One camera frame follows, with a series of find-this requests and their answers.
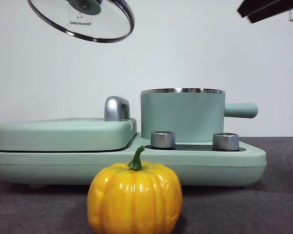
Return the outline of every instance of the pot lid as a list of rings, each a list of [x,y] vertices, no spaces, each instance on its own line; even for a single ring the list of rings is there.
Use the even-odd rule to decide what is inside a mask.
[[[124,0],[28,0],[52,27],[80,39],[110,43],[125,39],[134,16]]]

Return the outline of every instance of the green stem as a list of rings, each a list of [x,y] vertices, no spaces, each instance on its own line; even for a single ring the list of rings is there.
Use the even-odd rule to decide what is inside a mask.
[[[141,164],[141,160],[140,160],[140,154],[141,152],[145,150],[144,146],[140,146],[136,153],[135,156],[133,157],[132,161],[130,163],[128,163],[128,167],[130,167],[131,169],[135,170],[135,171],[140,171],[142,170],[142,164]]]

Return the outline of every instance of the mint green appliance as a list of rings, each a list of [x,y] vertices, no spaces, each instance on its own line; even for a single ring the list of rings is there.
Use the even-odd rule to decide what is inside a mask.
[[[217,136],[208,136],[208,142],[180,142],[178,132],[169,132],[172,128],[157,129],[152,139],[142,137],[136,132],[136,120],[130,118],[129,102],[116,96],[106,100],[104,118],[1,124],[0,176],[33,188],[88,185],[101,169],[130,161],[144,145],[142,160],[169,166],[182,185],[244,186],[261,178],[265,151],[239,142],[237,135],[220,129]]]

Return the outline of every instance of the gray tabletop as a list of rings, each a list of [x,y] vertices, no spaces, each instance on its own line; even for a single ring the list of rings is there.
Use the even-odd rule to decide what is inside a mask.
[[[245,137],[267,152],[259,182],[245,187],[184,186],[174,234],[293,234],[293,137]],[[0,234],[91,234],[88,186],[32,190],[0,179]]]

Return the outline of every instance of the metal rim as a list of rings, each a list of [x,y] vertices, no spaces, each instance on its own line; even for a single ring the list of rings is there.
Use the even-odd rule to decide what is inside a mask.
[[[125,39],[126,37],[128,37],[134,28],[134,24],[135,24],[135,20],[134,20],[134,16],[133,13],[129,7],[129,5],[124,1],[124,0],[107,0],[112,2],[113,4],[115,4],[127,17],[129,24],[130,24],[130,31],[129,33],[127,33],[126,35],[119,37],[119,38],[94,38],[91,36],[87,36],[84,34],[80,34],[80,33],[76,33],[74,31],[68,30],[62,26],[60,26],[59,24],[53,22],[52,20],[50,20],[49,18],[45,17],[35,6],[34,4],[31,2],[31,0],[27,0],[28,4],[30,5],[30,7],[32,8],[32,10],[46,23],[48,23],[49,25],[51,25],[52,27],[60,30],[63,33],[66,33],[70,36],[79,38],[79,39],[83,39],[83,40],[87,40],[87,41],[92,41],[92,42],[100,42],[100,43],[112,43],[112,42],[118,42],[121,41],[123,39]]]
[[[225,94],[224,90],[220,89],[204,89],[204,88],[167,88],[167,89],[149,89],[143,90],[143,94],[155,93],[207,93],[207,94]]]

